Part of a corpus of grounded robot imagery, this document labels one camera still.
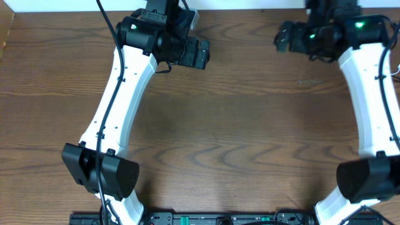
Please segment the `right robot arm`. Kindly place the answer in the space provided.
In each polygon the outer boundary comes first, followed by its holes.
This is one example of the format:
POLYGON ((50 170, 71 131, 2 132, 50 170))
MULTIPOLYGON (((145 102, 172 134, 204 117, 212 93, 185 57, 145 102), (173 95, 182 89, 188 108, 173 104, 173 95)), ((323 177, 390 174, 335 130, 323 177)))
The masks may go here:
POLYGON ((377 203, 399 194, 399 104, 390 68, 399 24, 363 14, 357 1, 306 1, 306 22, 285 21, 274 38, 280 52, 337 62, 351 95, 359 159, 336 169, 336 188, 303 224, 382 224, 377 203))

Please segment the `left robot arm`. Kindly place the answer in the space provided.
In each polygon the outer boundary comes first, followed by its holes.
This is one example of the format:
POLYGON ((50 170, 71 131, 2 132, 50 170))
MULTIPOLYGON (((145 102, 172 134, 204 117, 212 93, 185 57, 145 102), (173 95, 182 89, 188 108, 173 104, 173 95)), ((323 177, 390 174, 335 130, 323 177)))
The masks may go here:
POLYGON ((186 0, 149 0, 109 30, 115 42, 109 80, 96 113, 62 160, 75 182, 101 200, 96 214, 72 214, 71 224, 145 224, 134 190, 139 164, 127 158, 131 128, 160 63, 204 69, 210 43, 189 36, 199 14, 186 0))

